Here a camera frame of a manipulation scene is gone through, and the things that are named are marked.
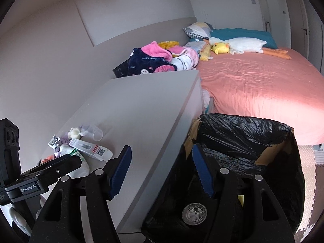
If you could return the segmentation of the white cotton knot toy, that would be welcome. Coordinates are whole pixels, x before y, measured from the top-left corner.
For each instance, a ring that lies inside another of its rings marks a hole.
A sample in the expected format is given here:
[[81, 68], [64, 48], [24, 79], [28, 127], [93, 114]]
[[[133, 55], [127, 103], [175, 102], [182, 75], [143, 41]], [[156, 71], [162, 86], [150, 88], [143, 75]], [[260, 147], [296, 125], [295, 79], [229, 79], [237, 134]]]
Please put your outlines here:
[[79, 139], [81, 137], [81, 129], [78, 127], [71, 128], [68, 132], [68, 139]]

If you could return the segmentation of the foil cup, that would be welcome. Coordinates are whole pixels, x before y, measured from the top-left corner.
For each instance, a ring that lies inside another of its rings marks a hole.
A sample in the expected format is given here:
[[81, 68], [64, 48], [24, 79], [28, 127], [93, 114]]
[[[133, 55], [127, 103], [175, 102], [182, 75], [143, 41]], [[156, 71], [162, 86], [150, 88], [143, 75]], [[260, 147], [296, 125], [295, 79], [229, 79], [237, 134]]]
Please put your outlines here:
[[200, 203], [188, 204], [182, 211], [182, 220], [187, 225], [200, 225], [207, 218], [207, 208]]

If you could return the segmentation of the navy pink clothes pile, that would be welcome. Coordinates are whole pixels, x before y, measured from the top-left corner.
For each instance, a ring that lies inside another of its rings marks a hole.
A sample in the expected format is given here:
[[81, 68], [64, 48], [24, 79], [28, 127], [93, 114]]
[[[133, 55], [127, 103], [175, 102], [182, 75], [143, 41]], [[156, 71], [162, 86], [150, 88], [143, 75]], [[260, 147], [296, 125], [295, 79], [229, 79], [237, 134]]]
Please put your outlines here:
[[189, 47], [174, 45], [165, 49], [153, 41], [144, 47], [133, 49], [127, 75], [189, 71], [195, 69], [198, 62], [198, 53]]

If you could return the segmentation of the silver snack wrapper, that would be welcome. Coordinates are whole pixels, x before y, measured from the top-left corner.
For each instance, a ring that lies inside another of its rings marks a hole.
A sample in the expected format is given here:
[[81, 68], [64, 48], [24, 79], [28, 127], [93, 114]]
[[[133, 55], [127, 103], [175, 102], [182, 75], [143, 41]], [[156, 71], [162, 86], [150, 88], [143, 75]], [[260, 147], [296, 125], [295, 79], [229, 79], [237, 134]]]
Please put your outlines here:
[[60, 151], [60, 146], [62, 144], [61, 138], [54, 135], [49, 141], [48, 146], [54, 150], [54, 152]]

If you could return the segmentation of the purple plastic bag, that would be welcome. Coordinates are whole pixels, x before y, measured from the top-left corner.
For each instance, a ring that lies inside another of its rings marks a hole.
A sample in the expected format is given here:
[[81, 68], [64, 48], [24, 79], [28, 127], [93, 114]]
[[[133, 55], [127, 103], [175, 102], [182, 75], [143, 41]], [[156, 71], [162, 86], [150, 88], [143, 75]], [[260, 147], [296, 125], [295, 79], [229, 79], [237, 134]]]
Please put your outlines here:
[[68, 145], [68, 144], [70, 143], [70, 141], [72, 140], [72, 139], [68, 139], [68, 132], [64, 133], [64, 134], [61, 135], [61, 136], [57, 136], [57, 137], [60, 137], [60, 138], [61, 138], [62, 144], [61, 144], [61, 146], [60, 146], [60, 151], [59, 151], [59, 152], [54, 152], [54, 156], [55, 156], [55, 157], [60, 157], [60, 156], [62, 156], [63, 152], [61, 151], [61, 147], [62, 147], [63, 145]]

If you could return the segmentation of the pink bed sheet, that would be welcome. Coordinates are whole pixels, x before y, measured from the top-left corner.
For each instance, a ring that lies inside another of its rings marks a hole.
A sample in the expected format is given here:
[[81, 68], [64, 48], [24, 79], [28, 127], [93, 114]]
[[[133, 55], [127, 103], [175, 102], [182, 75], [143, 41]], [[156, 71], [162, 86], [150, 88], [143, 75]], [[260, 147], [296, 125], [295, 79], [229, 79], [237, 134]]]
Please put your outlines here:
[[267, 118], [291, 126], [298, 145], [323, 143], [323, 76], [298, 52], [212, 55], [199, 62], [214, 112]]

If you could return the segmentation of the clear plastic case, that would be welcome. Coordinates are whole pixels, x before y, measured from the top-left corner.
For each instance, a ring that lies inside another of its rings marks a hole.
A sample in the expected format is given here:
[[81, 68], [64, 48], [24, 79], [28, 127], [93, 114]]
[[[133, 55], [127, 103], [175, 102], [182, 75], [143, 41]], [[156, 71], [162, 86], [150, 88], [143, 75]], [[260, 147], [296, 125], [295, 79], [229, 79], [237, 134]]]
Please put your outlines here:
[[81, 134], [87, 138], [92, 138], [94, 141], [101, 141], [104, 134], [101, 129], [94, 125], [82, 125]]

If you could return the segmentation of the white thermometer box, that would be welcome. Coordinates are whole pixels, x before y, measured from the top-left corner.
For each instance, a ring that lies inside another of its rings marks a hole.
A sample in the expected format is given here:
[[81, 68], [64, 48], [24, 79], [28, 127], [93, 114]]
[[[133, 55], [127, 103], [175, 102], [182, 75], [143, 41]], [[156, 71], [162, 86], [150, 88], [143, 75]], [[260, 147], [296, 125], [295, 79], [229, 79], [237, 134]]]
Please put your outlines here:
[[93, 159], [97, 159], [98, 161], [109, 161], [113, 157], [113, 153], [106, 147], [92, 144], [89, 142], [82, 141], [80, 139], [73, 138], [69, 145], [78, 151], [88, 155]]

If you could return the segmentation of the yellow snack wrapper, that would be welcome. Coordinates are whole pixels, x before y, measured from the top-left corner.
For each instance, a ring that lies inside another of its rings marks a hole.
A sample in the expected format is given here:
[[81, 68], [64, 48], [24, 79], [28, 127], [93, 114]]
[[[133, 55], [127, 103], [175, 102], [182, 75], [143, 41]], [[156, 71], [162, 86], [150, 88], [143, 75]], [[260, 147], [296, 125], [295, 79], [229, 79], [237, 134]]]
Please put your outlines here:
[[241, 203], [242, 207], [244, 207], [244, 195], [238, 195], [239, 202]]

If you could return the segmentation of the foam floor mat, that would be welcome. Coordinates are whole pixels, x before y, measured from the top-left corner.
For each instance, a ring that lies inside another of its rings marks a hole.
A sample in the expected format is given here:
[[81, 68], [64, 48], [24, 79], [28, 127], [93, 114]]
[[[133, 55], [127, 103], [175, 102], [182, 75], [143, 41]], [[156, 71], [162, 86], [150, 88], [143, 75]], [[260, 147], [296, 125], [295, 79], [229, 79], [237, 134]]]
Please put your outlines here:
[[323, 145], [300, 146], [299, 152], [305, 178], [305, 200], [295, 242], [306, 239], [323, 212]]

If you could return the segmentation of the orange bottle cap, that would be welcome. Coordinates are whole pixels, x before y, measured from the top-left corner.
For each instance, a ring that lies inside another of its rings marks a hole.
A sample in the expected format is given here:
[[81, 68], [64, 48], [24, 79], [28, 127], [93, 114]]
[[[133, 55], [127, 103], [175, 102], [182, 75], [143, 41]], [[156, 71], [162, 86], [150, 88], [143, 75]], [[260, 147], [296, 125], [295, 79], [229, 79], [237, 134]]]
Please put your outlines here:
[[40, 160], [40, 164], [47, 163], [47, 162], [52, 161], [54, 159], [55, 159], [55, 156], [54, 155], [50, 155], [50, 156], [48, 156], [48, 157], [46, 157], [44, 159], [41, 159]]

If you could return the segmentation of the yellow duck plush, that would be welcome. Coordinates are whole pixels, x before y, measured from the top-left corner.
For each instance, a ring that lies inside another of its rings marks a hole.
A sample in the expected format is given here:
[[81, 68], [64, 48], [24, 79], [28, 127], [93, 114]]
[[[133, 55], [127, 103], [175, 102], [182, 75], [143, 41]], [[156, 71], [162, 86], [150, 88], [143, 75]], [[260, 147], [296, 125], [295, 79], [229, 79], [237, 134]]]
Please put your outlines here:
[[215, 43], [212, 47], [211, 50], [216, 54], [226, 54], [230, 51], [230, 46], [228, 43]]

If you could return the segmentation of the white AD milk bottle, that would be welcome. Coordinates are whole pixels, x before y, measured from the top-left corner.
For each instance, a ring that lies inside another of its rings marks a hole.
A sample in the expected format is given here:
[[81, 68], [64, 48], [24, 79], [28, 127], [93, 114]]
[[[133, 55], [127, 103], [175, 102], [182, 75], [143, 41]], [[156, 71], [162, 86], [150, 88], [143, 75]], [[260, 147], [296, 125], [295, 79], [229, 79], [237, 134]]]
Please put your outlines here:
[[82, 178], [86, 177], [90, 173], [90, 167], [86, 159], [81, 155], [76, 148], [73, 148], [67, 144], [62, 144], [60, 146], [60, 154], [69, 155], [71, 157], [70, 169], [68, 175], [72, 178]]

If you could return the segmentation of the white goose plush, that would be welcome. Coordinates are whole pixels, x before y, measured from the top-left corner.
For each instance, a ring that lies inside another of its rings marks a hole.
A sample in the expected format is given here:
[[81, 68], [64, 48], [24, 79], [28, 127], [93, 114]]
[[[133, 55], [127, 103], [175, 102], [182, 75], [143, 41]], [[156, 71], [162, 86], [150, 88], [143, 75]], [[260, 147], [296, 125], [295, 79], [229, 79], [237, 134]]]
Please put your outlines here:
[[283, 49], [270, 49], [264, 47], [266, 41], [259, 40], [257, 38], [249, 38], [249, 37], [238, 37], [223, 41], [219, 38], [211, 37], [209, 39], [204, 39], [204, 42], [209, 42], [211, 47], [215, 43], [228, 43], [230, 46], [230, 51], [228, 53], [234, 54], [244, 54], [245, 52], [250, 53], [259, 53], [259, 54], [266, 54], [270, 56], [275, 56], [282, 59], [290, 60], [291, 56], [288, 55], [287, 50]]

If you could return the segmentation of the patterned pillow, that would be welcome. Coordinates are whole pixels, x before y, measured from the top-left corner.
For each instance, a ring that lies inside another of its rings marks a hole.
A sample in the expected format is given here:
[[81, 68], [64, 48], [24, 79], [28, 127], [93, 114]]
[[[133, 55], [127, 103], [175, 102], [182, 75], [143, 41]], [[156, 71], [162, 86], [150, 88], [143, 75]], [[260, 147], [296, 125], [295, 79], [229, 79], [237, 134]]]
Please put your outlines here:
[[213, 29], [213, 26], [206, 22], [195, 22], [190, 26], [183, 28], [183, 31], [192, 39], [208, 39]]

